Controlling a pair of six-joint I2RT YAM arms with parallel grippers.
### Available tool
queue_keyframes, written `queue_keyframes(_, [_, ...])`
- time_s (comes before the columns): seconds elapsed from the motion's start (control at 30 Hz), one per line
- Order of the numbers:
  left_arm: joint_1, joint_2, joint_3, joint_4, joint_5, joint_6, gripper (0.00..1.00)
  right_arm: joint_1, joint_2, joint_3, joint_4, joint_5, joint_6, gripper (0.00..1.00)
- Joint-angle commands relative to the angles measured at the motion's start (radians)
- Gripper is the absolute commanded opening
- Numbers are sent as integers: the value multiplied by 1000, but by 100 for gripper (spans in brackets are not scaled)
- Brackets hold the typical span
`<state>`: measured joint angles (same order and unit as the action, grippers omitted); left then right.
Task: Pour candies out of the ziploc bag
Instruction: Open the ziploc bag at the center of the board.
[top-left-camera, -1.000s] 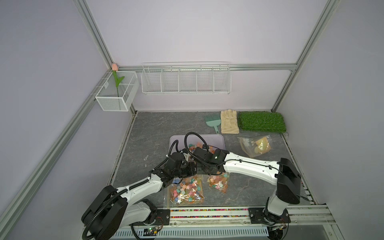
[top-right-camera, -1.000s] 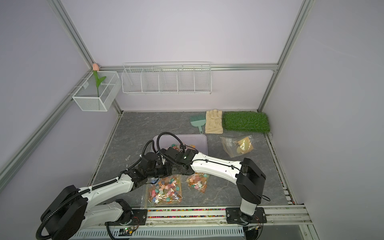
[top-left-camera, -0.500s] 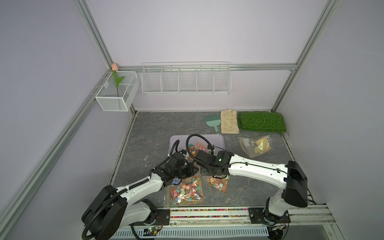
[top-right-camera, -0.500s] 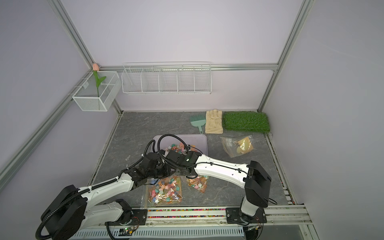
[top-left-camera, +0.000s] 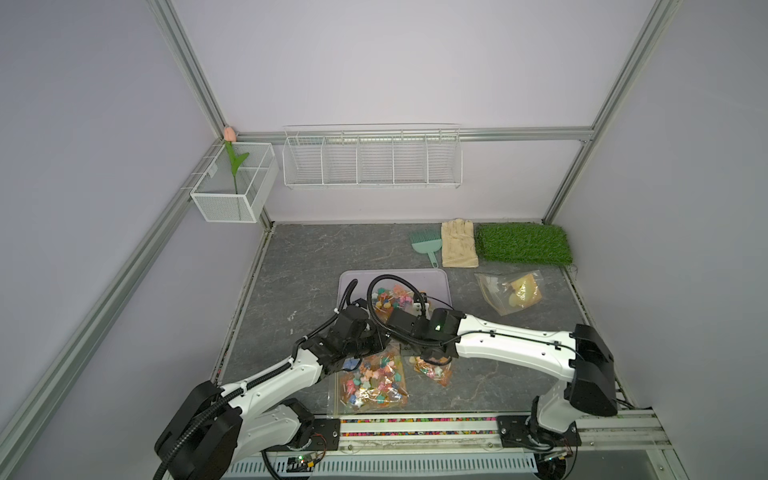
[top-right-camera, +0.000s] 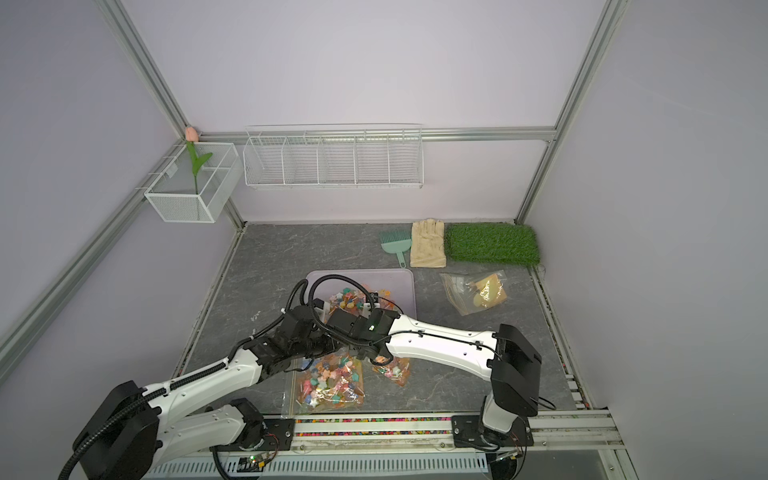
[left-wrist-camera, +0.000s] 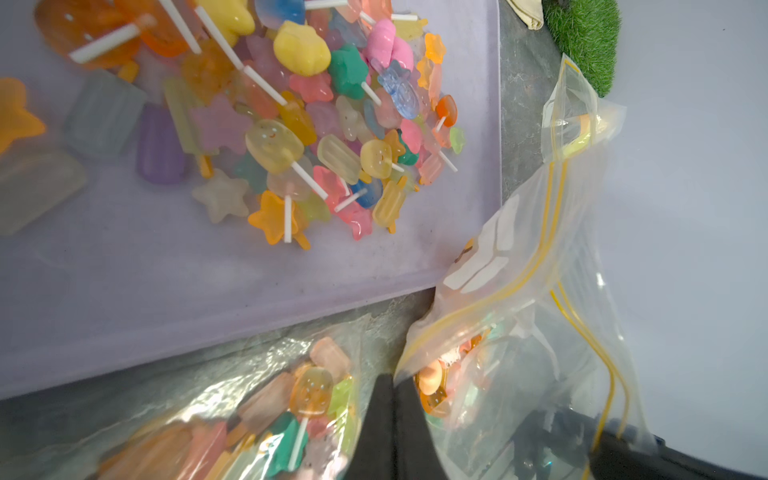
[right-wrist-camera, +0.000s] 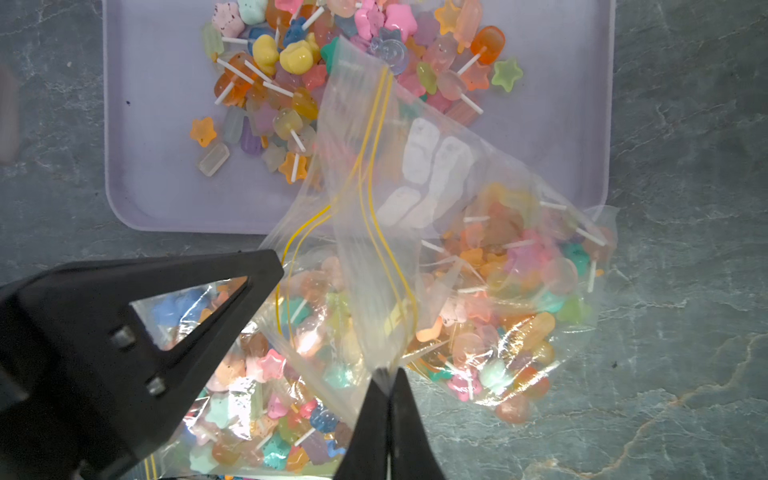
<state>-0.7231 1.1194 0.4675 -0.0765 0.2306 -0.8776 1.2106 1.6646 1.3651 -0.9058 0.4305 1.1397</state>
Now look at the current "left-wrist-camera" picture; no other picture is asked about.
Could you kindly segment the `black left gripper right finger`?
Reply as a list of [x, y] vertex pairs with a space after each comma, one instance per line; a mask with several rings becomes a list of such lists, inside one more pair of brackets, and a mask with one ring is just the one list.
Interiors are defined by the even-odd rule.
[[394, 389], [395, 458], [400, 480], [447, 480], [413, 380]]

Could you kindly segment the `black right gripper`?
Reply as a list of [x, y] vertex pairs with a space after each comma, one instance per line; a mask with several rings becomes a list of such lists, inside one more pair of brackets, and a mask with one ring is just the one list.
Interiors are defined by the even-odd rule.
[[619, 423], [608, 422], [608, 429], [597, 432], [598, 419], [572, 409], [556, 412], [534, 411], [512, 436], [512, 466], [519, 479], [532, 479], [542, 474], [550, 477], [551, 466], [545, 461], [550, 452], [567, 465], [580, 469], [596, 479], [752, 479], [752, 474], [731, 470], [689, 456], [667, 446], [657, 436], [657, 450], [652, 454], [630, 448], [638, 437], [638, 429], [628, 426], [618, 436]]

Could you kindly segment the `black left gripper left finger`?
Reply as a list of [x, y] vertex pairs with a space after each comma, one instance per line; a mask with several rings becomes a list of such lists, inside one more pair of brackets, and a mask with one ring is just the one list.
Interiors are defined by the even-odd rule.
[[362, 429], [345, 480], [392, 480], [396, 478], [395, 399], [391, 374], [374, 383]]

